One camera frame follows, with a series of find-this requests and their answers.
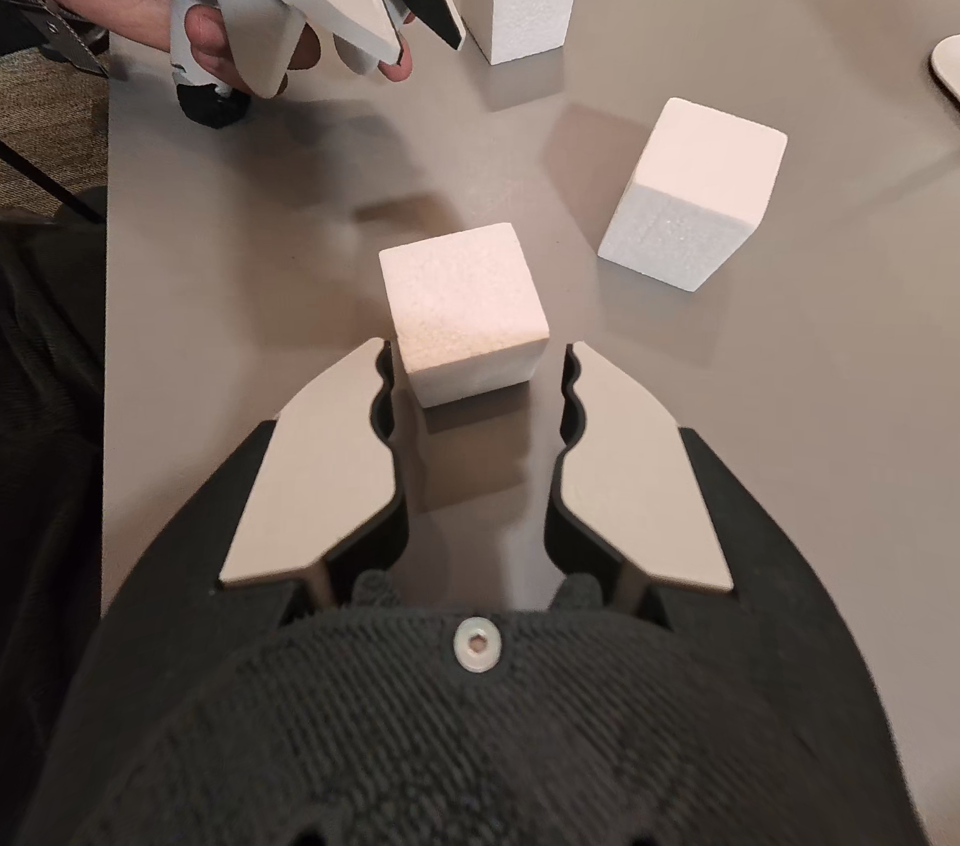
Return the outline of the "person's dark clothing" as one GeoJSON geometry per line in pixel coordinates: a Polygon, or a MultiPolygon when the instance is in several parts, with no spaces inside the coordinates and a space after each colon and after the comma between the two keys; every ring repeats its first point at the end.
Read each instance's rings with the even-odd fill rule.
{"type": "Polygon", "coordinates": [[[101,597],[106,195],[2,221],[1,842],[39,783],[101,597]]]}

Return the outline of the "white board stand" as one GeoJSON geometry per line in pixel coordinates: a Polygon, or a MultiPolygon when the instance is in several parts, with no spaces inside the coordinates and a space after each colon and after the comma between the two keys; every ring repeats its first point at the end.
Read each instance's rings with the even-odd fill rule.
{"type": "Polygon", "coordinates": [[[933,77],[956,102],[960,98],[959,48],[960,35],[954,34],[937,43],[929,56],[933,77]]]}

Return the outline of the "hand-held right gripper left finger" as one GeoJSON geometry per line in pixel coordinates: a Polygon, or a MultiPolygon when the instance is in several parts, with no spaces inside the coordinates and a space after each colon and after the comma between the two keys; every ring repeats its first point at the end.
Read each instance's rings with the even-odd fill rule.
{"type": "Polygon", "coordinates": [[[224,588],[294,580],[319,607],[350,600],[404,552],[409,518],[390,437],[390,342],[374,336],[279,412],[219,574],[224,588]]]}

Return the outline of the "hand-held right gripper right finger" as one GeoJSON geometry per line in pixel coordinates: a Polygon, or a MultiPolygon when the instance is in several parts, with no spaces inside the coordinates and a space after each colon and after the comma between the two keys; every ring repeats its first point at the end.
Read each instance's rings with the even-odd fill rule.
{"type": "Polygon", "coordinates": [[[642,612],[654,588],[727,596],[731,569],[681,429],[642,384],[582,340],[564,353],[560,451],[544,547],[606,607],[642,612]]]}

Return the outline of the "metal frame bracket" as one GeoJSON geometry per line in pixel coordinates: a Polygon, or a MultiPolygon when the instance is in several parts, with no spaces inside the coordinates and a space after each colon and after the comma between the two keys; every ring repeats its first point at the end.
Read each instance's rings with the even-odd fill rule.
{"type": "Polygon", "coordinates": [[[62,7],[55,0],[1,0],[43,37],[45,55],[57,54],[77,70],[108,78],[109,69],[93,49],[109,46],[107,31],[86,18],[62,7]]]}

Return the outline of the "grey desk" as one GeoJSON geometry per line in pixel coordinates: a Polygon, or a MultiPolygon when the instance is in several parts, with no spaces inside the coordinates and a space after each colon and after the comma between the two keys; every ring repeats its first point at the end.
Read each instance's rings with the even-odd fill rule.
{"type": "Polygon", "coordinates": [[[527,385],[396,440],[410,601],[540,608],[565,346],[711,445],[821,577],[930,840],[958,844],[958,0],[575,0],[503,65],[415,24],[405,83],[318,67],[215,131],[119,37],[109,95],[102,602],[257,422],[393,323],[379,252],[509,222],[550,343],[527,385]],[[666,104],[788,144],[762,224],[695,292],[596,248],[666,104]]]}

